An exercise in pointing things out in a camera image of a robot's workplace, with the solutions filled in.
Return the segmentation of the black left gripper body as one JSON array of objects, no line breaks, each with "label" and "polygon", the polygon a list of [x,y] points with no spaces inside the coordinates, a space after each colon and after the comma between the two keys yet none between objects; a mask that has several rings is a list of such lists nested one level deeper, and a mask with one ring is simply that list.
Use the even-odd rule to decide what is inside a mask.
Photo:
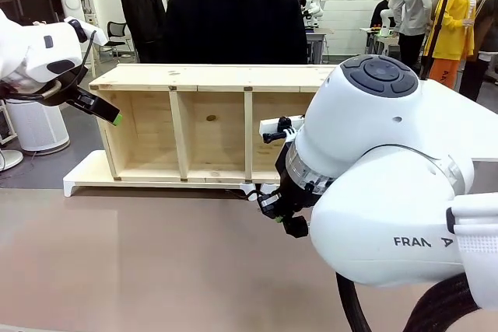
[{"label": "black left gripper body", "polygon": [[52,79],[49,89],[55,92],[49,96],[49,106],[68,104],[84,113],[97,115],[98,98],[80,86],[87,71],[68,71]]}]

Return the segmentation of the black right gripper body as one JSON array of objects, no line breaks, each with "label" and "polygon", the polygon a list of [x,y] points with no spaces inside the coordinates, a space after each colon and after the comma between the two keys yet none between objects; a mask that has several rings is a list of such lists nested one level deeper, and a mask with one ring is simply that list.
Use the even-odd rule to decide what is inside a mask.
[{"label": "black right gripper body", "polygon": [[312,208],[335,181],[312,170],[300,158],[294,144],[284,144],[275,162],[280,175],[276,216],[291,216],[303,208]]}]

